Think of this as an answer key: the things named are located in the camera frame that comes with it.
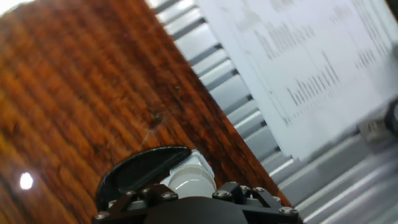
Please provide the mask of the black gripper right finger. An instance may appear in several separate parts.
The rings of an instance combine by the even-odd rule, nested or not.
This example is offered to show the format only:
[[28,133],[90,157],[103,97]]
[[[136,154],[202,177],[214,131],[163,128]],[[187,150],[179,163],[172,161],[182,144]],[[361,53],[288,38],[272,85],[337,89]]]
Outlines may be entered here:
[[262,187],[227,182],[212,193],[212,199],[226,202],[223,210],[243,217],[247,223],[302,223],[296,209],[283,206],[279,197]]

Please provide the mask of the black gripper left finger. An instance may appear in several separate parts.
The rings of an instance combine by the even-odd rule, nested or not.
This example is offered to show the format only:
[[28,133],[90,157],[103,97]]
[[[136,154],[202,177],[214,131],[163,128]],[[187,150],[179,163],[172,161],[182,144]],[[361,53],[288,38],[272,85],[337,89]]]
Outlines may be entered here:
[[114,200],[107,210],[98,212],[91,223],[144,223],[152,208],[175,200],[178,200],[178,194],[164,184],[154,184],[140,192],[128,191]]

